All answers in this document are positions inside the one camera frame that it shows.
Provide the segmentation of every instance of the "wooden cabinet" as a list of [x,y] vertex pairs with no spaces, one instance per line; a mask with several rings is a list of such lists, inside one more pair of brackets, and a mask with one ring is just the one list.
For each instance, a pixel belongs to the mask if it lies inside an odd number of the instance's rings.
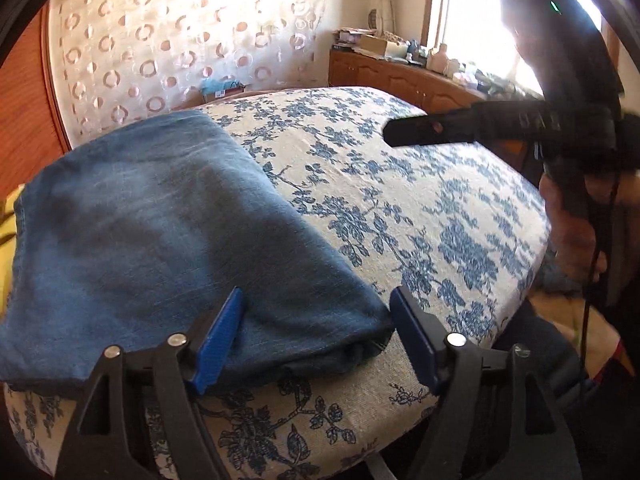
[[358,84],[358,65],[340,56],[333,57],[329,64],[331,86],[356,86]]
[[[442,114],[486,99],[428,70],[373,59],[353,52],[331,51],[330,86],[369,86],[385,91],[428,114]],[[522,142],[494,142],[487,147],[516,170],[527,155]]]
[[0,202],[67,151],[47,93],[44,23],[40,11],[0,67]]

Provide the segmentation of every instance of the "floor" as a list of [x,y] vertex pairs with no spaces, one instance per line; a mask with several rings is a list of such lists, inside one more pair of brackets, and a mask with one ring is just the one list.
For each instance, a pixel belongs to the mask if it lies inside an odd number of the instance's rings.
[[[553,323],[579,352],[584,300],[582,298],[566,298],[561,294],[535,291],[529,294],[529,301],[536,313]],[[620,336],[616,330],[604,320],[597,310],[591,308],[586,357],[586,368],[590,377],[594,378],[604,368],[607,361],[615,354],[619,342]],[[623,353],[620,356],[620,361],[627,370],[634,373],[626,354]]]

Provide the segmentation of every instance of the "metal rivet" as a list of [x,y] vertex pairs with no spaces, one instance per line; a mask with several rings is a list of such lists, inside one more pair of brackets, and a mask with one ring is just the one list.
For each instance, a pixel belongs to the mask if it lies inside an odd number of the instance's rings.
[[166,340],[171,346],[182,346],[187,342],[187,336],[184,334],[173,334]]
[[466,344],[466,337],[458,332],[452,332],[447,336],[447,342],[452,346],[464,346]]
[[111,345],[104,349],[104,356],[107,359],[113,359],[114,357],[118,357],[120,355],[120,347],[116,345]]
[[513,346],[513,351],[516,352],[518,357],[526,358],[531,355],[531,350],[525,348],[523,345],[516,344]]

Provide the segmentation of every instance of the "hand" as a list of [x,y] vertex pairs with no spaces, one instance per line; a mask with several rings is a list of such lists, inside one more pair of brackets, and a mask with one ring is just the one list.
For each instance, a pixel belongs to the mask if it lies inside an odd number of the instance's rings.
[[[584,179],[587,192],[594,200],[607,204],[613,177],[587,176]],[[575,218],[562,209],[562,192],[546,174],[540,180],[540,195],[545,199],[546,215],[551,223],[551,241],[556,248],[556,262],[569,278],[585,283],[595,249],[593,227],[584,219]],[[638,273],[640,263],[640,173],[625,173],[620,177],[616,203],[625,207],[626,249],[623,284],[626,285]],[[598,256],[594,280],[607,270],[607,259]]]

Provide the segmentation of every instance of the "cabinet door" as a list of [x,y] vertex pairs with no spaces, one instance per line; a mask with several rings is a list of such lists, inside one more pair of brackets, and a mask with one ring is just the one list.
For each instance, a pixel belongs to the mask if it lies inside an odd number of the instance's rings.
[[388,92],[409,104],[422,108],[422,93],[418,85],[402,75],[389,76]]
[[0,202],[64,154],[42,65],[43,12],[24,30],[0,68]]
[[354,57],[332,52],[329,63],[329,86],[355,86],[357,77],[358,67]]
[[437,93],[434,95],[427,95],[426,98],[429,103],[424,110],[430,114],[444,114],[455,110],[456,108],[463,108],[466,106],[466,104],[460,103],[449,94]]
[[384,92],[389,92],[389,74],[385,63],[375,59],[363,60],[358,67],[358,86],[370,86]]

